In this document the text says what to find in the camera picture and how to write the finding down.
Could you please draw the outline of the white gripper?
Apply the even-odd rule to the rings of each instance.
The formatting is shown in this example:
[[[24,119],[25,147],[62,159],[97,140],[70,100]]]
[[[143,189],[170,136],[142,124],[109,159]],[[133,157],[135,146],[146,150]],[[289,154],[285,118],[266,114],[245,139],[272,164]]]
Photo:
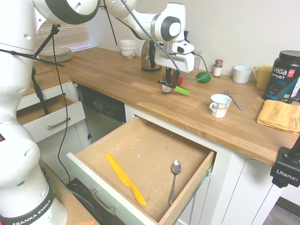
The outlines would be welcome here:
[[[194,55],[188,54],[175,54],[171,55],[176,66],[183,72],[191,72],[194,69]],[[171,84],[171,69],[177,69],[169,56],[167,56],[161,48],[156,46],[156,64],[166,67],[166,83]],[[178,71],[174,70],[172,73],[172,87],[175,88],[178,81]]]

